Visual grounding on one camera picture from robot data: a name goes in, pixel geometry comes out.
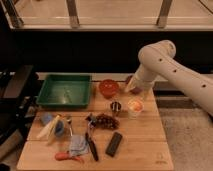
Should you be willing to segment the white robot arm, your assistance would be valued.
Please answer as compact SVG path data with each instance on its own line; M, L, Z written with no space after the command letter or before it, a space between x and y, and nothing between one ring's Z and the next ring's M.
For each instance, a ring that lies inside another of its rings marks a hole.
M213 79L179 64L175 55L176 46L170 40L142 47L138 53L140 65L125 91L134 88L148 91L160 75L213 117Z

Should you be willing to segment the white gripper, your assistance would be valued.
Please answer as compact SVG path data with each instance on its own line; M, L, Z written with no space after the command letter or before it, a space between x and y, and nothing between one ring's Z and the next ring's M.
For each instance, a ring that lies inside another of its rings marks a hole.
M139 67L135 72L133 79L126 84L125 92L140 88L142 91L149 91L154 85L154 73L144 67Z

